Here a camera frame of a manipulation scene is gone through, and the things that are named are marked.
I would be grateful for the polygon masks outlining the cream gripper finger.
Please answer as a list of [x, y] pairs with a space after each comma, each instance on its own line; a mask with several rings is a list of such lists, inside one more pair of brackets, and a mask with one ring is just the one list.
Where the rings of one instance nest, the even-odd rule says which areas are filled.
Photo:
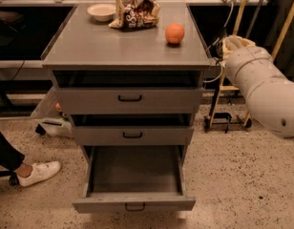
[[235, 50], [248, 46], [255, 46], [255, 43], [237, 35], [226, 36], [222, 40], [222, 59], [226, 60]]

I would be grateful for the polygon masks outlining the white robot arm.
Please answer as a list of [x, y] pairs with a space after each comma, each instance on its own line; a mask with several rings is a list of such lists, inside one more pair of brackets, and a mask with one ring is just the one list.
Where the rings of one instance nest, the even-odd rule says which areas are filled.
[[266, 49], [230, 35], [222, 41], [225, 75], [245, 99], [248, 112], [273, 135], [294, 138], [294, 82]]

